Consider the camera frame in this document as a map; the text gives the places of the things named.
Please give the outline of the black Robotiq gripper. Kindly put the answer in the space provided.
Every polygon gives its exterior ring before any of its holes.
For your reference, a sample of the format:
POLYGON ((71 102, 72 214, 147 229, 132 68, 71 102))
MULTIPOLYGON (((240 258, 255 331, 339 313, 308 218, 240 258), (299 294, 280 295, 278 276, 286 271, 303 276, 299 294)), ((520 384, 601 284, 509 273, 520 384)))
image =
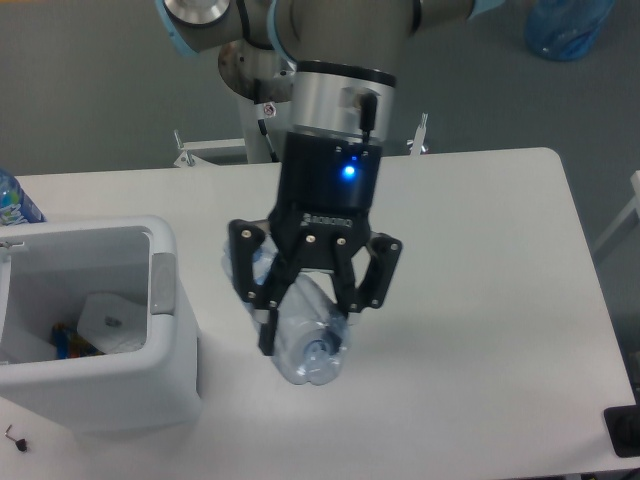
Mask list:
POLYGON ((233 288, 254 309, 266 356, 275 354, 279 309, 303 268, 333 267, 336 305, 348 321, 384 304, 403 244, 384 233, 369 238, 368 214, 395 86, 395 77, 379 70, 310 60, 297 65, 269 221, 228 224, 233 288), (276 254, 260 274, 255 259, 267 240, 276 254), (369 263, 357 285, 352 259, 362 248, 369 263))

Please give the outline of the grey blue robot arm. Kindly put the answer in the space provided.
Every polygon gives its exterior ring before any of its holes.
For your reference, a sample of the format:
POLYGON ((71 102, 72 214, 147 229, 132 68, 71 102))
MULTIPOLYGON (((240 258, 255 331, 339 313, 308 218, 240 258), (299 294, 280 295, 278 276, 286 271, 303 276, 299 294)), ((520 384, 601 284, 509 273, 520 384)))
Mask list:
POLYGON ((417 32, 467 20, 491 1, 160 1, 174 45, 197 54, 234 41, 294 65, 292 126, 275 206, 228 226, 233 285, 275 352, 283 298, 305 271, 331 277, 344 315, 379 308, 402 245, 372 231, 372 206, 399 54, 417 32))

